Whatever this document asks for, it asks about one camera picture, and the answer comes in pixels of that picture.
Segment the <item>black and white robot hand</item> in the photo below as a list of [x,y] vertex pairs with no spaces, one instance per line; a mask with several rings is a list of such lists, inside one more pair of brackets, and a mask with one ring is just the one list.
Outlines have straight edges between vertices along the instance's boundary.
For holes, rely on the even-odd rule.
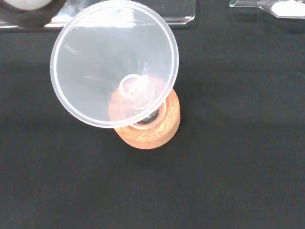
[[0,20],[25,30],[36,30],[51,22],[64,0],[2,0]]

